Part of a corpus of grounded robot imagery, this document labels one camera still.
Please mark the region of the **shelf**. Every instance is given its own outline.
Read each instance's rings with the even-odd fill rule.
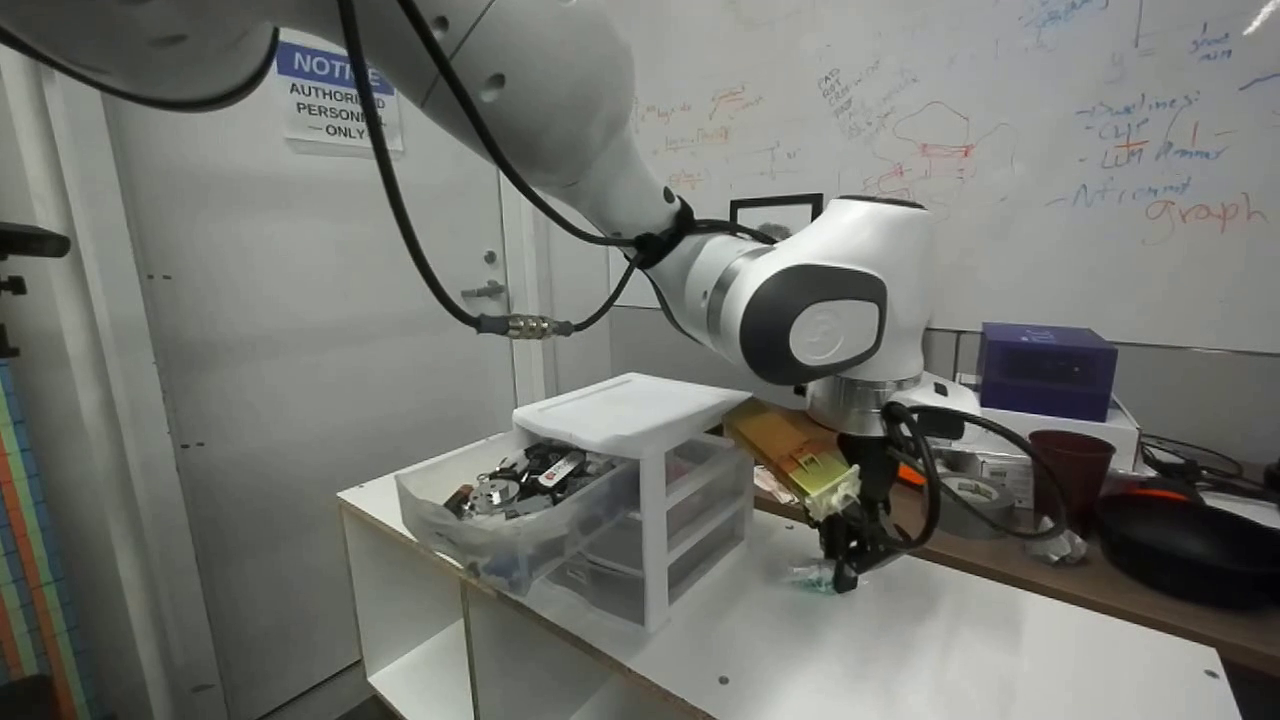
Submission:
[[[743,399],[746,392],[629,371],[522,402],[513,411],[513,423],[542,438],[638,458],[643,450],[669,450],[700,437]]]
[[[448,622],[443,632],[417,642],[410,651],[404,651],[388,667],[370,670],[368,682],[404,720],[470,720],[463,621]]]

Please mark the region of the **white drawer unit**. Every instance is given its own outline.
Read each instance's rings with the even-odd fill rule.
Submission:
[[[688,438],[662,458],[662,517],[638,513],[638,492],[594,539],[582,544],[556,583],[576,589],[594,609],[637,622],[660,622],[662,605],[675,605],[723,552],[743,536],[753,508],[753,462],[726,438]],[[662,526],[662,589],[669,601],[646,609],[643,526]]]

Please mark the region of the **cable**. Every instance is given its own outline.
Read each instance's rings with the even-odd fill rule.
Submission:
[[[776,245],[776,237],[737,219],[692,219],[692,232],[723,232],[723,237],[753,237],[756,245]]]
[[[1178,454],[1178,458],[1200,462],[1206,474],[1245,474],[1245,462],[1240,462],[1234,454],[1216,450],[1216,448],[1188,444],[1188,438],[1177,438],[1177,437],[1157,437],[1157,431],[1145,431],[1140,438],[1145,438],[1148,448],[1163,448],[1163,450],[1171,450],[1171,454]]]
[[[466,309],[458,309],[448,287],[441,285],[421,237],[417,237],[417,225],[404,206],[404,190],[398,190],[398,175],[391,167],[391,153],[388,153],[388,134],[383,134],[383,116],[375,110],[375,98],[370,98],[370,81],[368,81],[368,60],[363,60],[363,39],[361,39],[361,16],[356,16],[356,0],[334,0],[334,12],[338,12],[338,25],[342,25],[342,45],[349,45],[349,54],[352,54],[352,77],[356,77],[356,96],[361,96],[361,110],[363,110],[363,127],[368,127],[368,143],[370,143],[370,161],[375,161],[375,175],[383,180],[383,196],[391,204],[391,214],[395,214],[395,229],[398,229],[398,240],[404,240],[404,250],[410,258],[410,269],[423,276],[423,285],[433,287],[435,302],[479,332],[479,314],[470,314]]]
[[[551,225],[559,225],[568,237],[582,240],[582,245],[609,245],[609,248],[630,248],[637,240],[620,240],[620,237],[601,237],[601,232],[582,232],[579,225],[571,225],[568,214],[559,214],[559,206],[551,206],[522,175],[520,167],[506,161],[506,153],[497,143],[497,134],[489,130],[466,83],[457,77],[448,50],[441,49],[441,39],[433,34],[423,12],[417,6],[417,0],[398,0],[404,21],[410,25],[417,39],[426,49],[435,72],[443,77],[450,98],[463,109],[463,116],[470,119],[489,161],[514,182],[514,190],[538,206]]]
[[[623,287],[630,285],[630,276],[637,276],[637,264],[629,264],[629,271],[615,281],[615,287],[604,295],[604,302],[601,302],[592,314],[576,318],[576,325],[568,329],[568,335],[594,329],[594,325],[612,310],[612,302],[623,295]]]
[[[979,513],[977,504],[967,504],[958,492],[952,492],[952,482],[938,479],[937,462],[933,462],[933,472],[925,468],[925,482],[938,482],[938,492],[946,492],[962,513],[973,513],[973,517],[983,521],[988,526],[994,526],[994,533],[1005,533],[1005,536],[1014,536],[1014,539],[1049,539],[1049,536],[1060,536],[1060,533],[1069,526],[1069,523],[1064,523],[1064,517],[1069,517],[1064,482],[1060,482],[1056,468],[1053,468],[1024,437],[1014,437],[1011,428],[1005,428],[1005,423],[994,423],[994,419],[988,419],[988,416],[962,416],[962,411],[952,411],[952,409],[909,409],[909,416],[918,416],[925,423],[927,423],[927,419],[977,423],[977,428],[1008,438],[1011,448],[1018,448],[1018,450],[1034,462],[1034,472],[1053,482],[1056,517],[1053,517],[1049,526],[1034,526],[1034,533],[1011,526],[1011,523]]]
[[[441,309],[474,329],[474,332],[490,332],[490,335],[513,335],[513,339],[542,339],[542,335],[576,335],[576,332],[586,332],[594,329],[612,309],[615,301],[623,295],[637,264],[629,264],[629,271],[620,276],[620,285],[609,293],[609,301],[568,325],[568,318],[546,318],[546,314],[470,314],[466,309],[458,309],[448,287],[441,285],[421,237],[417,237],[417,225],[404,206],[404,190],[398,190],[398,175],[395,175],[395,164],[391,164],[391,153],[388,153],[388,130],[383,130],[383,119],[375,110],[375,96],[370,96],[370,81],[368,81],[368,54],[363,54],[363,39],[361,39],[361,16],[356,16],[356,3],[352,0],[338,0],[338,28],[342,28],[342,45],[349,45],[349,54],[352,54],[352,77],[356,77],[356,98],[361,98],[361,110],[363,110],[363,127],[368,127],[368,143],[370,143],[370,161],[375,161],[375,170],[379,170],[379,182],[383,182],[383,196],[391,204],[391,214],[395,214],[395,229],[398,229],[398,240],[404,240],[404,250],[410,258],[410,269],[421,271],[421,281],[433,287],[433,295],[441,301]]]
[[[911,462],[925,474],[925,523],[918,523],[916,536],[909,536],[901,523],[891,523],[891,526],[895,526],[903,547],[925,547],[933,539],[938,517],[944,517],[944,497],[938,497],[944,482],[938,482],[937,454],[933,454],[933,444],[927,444],[918,419],[911,411],[903,411],[901,419],[903,419],[903,428],[916,438],[916,450],[925,458],[925,468]]]
[[[103,96],[118,96],[118,98],[128,98],[128,104],[163,109],[163,110],[216,110],[216,109],[241,104],[241,98],[251,96],[251,90],[262,83],[262,77],[273,72],[273,65],[275,65],[275,45],[279,45],[279,28],[273,28],[273,39],[267,39],[267,49],[262,49],[262,60],[261,60],[244,81],[236,81],[230,86],[219,86],[219,90],[210,90],[210,96],[138,96],[138,90],[113,86],[113,83],[103,83],[103,81],[94,81],[94,77],[89,77],[89,72],[81,72],[81,66],[73,66],[73,65],[65,65],[65,60],[56,60],[50,50],[40,50],[36,45],[19,39],[15,33],[0,28],[0,49],[12,49],[12,50],[19,50],[19,54],[33,54],[33,60],[40,60],[40,65],[73,77],[77,83],[89,83],[89,86],[103,90]]]

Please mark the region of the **printed sign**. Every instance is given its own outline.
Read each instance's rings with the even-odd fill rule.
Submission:
[[[282,81],[282,134],[325,147],[368,147],[352,60],[326,49],[279,39],[275,77]],[[383,116],[388,147],[398,147],[395,86],[383,72],[368,72]]]

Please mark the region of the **purple box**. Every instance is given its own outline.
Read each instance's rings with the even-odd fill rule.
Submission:
[[[1093,329],[983,325],[983,409],[1106,419],[1117,345]]]

